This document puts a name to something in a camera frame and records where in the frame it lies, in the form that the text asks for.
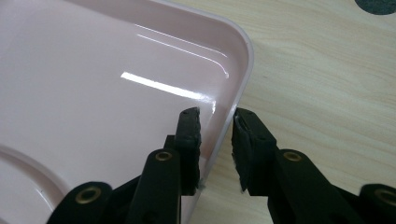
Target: wooden table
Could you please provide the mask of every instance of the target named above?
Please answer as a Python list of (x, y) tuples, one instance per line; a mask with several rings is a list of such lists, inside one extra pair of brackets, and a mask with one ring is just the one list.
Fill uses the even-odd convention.
[[(302, 151), (336, 186), (396, 187), (396, 13), (353, 0), (175, 0), (240, 25), (255, 51), (239, 106), (280, 148)], [(272, 223), (266, 199), (241, 194), (231, 129), (191, 223)]]

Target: metal grommet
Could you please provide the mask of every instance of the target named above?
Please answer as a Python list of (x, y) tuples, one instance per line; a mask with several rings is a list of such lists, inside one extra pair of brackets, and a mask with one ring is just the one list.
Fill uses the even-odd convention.
[(90, 186), (80, 191), (76, 196), (76, 202), (80, 204), (91, 203), (99, 198), (102, 191), (96, 186)]
[(396, 194), (394, 192), (387, 189), (376, 189), (374, 194), (383, 203), (396, 206)]
[(289, 161), (300, 161), (303, 159), (299, 154), (290, 151), (283, 153), (283, 156)]
[(159, 152), (155, 155), (157, 161), (169, 161), (172, 158), (172, 154), (166, 151)]

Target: rivet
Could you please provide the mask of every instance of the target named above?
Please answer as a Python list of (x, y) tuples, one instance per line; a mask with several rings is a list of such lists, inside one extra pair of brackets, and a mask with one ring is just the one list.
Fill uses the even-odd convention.
[(172, 154), (169, 152), (159, 152), (155, 155), (157, 161), (169, 161), (172, 158)]
[(99, 198), (102, 191), (96, 186), (90, 186), (80, 191), (76, 196), (77, 203), (91, 203)]
[(303, 159), (299, 154), (290, 151), (283, 153), (283, 156), (289, 161), (300, 161)]

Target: black object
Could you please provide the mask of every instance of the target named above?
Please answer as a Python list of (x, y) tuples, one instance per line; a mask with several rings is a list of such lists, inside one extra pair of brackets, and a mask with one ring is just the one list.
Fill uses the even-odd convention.
[(267, 196), (275, 224), (396, 223), (396, 189), (365, 185), (356, 196), (333, 186), (305, 154), (279, 149), (251, 111), (233, 117), (233, 159), (242, 190)]
[(355, 0), (366, 12), (375, 15), (388, 15), (396, 12), (396, 0)]
[(199, 182), (199, 108), (180, 113), (176, 135), (148, 155), (141, 176), (112, 189), (88, 182), (72, 189), (48, 224), (150, 224), (180, 222), (180, 196), (194, 195)]

